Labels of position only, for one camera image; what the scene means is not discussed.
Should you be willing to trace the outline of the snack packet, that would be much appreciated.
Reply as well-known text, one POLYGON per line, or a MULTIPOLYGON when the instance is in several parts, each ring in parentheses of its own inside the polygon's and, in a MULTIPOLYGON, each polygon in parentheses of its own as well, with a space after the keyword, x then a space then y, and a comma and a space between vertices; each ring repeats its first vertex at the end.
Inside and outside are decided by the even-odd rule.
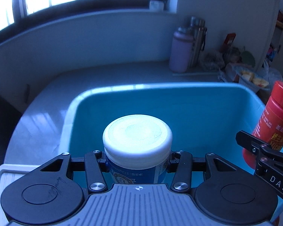
POLYGON ((217 75, 217 79, 221 83, 228 83, 228 79, 226 77, 226 74, 222 70, 219 70, 218 75, 217 75))

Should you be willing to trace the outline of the pink thermos bottle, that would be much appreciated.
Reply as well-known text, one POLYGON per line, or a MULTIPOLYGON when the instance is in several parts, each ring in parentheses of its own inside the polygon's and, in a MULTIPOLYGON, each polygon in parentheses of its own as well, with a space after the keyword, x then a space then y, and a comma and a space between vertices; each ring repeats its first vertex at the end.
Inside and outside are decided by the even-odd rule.
POLYGON ((194 37, 190 27, 179 27, 173 34, 169 68, 175 73, 188 69, 194 37))

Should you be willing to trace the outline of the clear plastic bag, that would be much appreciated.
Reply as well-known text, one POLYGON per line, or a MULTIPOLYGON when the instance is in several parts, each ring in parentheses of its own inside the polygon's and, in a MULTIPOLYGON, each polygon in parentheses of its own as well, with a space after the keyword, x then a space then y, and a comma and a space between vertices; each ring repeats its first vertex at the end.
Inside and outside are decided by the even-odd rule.
POLYGON ((283 81, 282 74, 275 68, 269 65, 269 61, 265 60, 263 63, 263 78, 269 82, 270 89, 273 89, 276 81, 283 81))

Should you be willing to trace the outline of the white bowl with fruit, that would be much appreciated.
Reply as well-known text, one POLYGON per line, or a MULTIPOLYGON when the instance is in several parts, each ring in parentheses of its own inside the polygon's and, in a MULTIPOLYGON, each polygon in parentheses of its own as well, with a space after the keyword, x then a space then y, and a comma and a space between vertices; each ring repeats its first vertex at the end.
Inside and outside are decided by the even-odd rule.
POLYGON ((253 70, 247 67, 234 66, 234 70, 239 76, 238 83, 257 93, 259 90, 269 91, 270 84, 267 80, 260 77, 253 70))

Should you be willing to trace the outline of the red black box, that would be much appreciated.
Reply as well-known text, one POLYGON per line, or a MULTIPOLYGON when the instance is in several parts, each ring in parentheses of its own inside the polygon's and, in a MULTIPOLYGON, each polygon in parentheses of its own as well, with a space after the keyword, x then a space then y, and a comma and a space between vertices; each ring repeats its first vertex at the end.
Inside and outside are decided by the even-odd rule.
POLYGON ((223 45, 222 45, 222 52, 225 52, 231 45, 233 44, 234 40, 236 38, 236 33, 229 33, 227 34, 223 45))

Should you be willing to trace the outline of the white bin lid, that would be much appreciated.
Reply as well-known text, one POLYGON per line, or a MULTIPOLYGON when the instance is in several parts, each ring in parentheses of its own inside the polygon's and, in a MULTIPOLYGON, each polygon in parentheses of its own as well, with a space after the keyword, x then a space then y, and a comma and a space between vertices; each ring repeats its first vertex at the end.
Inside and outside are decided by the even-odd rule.
MULTIPOLYGON (((25 174, 39 167, 38 165, 2 164, 0 166, 0 199, 4 189, 25 174)), ((8 220, 0 202, 0 225, 7 225, 8 220)))

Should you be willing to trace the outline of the red bottle back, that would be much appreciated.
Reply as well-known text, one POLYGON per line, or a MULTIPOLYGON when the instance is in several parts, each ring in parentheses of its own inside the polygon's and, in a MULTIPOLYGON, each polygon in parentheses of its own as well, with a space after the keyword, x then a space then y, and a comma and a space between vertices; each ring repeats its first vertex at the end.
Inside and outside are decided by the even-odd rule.
POLYGON ((283 82, 276 81, 252 135, 280 151, 283 148, 283 82))

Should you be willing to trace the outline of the green round object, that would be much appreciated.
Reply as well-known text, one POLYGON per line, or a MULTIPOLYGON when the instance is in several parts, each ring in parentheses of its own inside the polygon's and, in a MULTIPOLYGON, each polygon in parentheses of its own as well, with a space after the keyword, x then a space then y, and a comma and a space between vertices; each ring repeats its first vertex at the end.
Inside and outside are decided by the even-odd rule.
POLYGON ((249 51, 246 50, 241 53, 241 62, 251 67, 255 67, 256 65, 255 58, 249 51))

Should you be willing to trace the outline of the steel thermos flask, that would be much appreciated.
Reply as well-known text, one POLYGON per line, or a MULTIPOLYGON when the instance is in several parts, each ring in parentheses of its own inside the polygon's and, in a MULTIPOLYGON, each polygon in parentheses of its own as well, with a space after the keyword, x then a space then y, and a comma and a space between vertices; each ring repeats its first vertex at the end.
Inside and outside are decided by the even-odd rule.
POLYGON ((190 56, 189 67, 195 67, 198 63, 200 52, 205 49, 205 40, 207 28, 205 27, 205 20, 192 16, 190 22, 192 36, 194 38, 192 52, 190 56))

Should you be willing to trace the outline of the small white cup on sill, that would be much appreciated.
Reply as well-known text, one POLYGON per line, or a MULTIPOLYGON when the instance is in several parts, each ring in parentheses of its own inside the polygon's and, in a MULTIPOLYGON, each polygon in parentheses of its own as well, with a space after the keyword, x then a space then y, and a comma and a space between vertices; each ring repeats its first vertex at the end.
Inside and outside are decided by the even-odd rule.
POLYGON ((157 0, 150 0, 149 10, 153 12, 162 12, 164 10, 164 2, 157 0))

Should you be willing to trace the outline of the white blue-label bottle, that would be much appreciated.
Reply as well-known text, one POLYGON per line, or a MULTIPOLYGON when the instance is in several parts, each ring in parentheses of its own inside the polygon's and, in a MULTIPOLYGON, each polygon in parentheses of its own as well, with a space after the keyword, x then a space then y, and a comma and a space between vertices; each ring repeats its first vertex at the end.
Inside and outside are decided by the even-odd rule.
POLYGON ((104 129, 103 145, 114 182, 162 183, 172 140, 169 126, 153 116, 135 114, 112 121, 104 129))

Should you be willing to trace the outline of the teal plastic storage bin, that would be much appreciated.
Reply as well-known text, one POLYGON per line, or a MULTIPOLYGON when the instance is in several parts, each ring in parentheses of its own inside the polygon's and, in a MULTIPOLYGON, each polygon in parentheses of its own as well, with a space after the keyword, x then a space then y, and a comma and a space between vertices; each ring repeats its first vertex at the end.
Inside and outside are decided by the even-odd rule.
POLYGON ((62 225, 271 225, 283 152, 251 132, 264 110, 238 84, 96 88, 67 110, 59 151, 81 156, 62 225))

